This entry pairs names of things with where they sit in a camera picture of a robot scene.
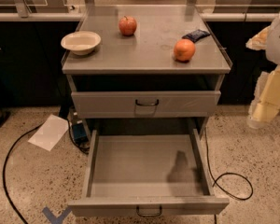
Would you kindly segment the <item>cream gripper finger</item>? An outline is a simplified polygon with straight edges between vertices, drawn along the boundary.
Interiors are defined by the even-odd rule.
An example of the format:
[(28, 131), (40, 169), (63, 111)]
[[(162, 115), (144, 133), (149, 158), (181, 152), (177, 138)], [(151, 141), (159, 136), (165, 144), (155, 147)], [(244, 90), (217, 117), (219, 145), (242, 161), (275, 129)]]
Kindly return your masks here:
[(270, 27), (267, 26), (254, 35), (252, 38), (249, 38), (245, 46), (248, 49), (252, 50), (266, 50), (267, 47), (267, 37)]
[(270, 123), (280, 111), (280, 65), (271, 73), (262, 72), (248, 110), (247, 125), (259, 129)]

